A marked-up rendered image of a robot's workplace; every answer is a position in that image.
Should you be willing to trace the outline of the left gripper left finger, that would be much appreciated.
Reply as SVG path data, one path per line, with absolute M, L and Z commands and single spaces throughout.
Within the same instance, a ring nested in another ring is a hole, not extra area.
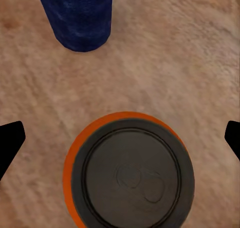
M 26 139 L 21 121 L 0 126 L 0 179 Z

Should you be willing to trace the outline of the can of soda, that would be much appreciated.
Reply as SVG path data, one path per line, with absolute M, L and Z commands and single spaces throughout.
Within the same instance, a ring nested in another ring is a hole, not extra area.
M 141 112 L 105 115 L 71 145 L 63 168 L 78 228 L 181 228 L 194 200 L 193 164 L 180 137 Z
M 88 52 L 111 34 L 113 0 L 40 0 L 56 39 L 66 48 Z

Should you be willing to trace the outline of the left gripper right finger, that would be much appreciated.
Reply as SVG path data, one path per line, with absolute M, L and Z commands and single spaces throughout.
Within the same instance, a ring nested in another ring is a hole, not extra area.
M 229 121 L 224 138 L 240 160 L 240 122 Z

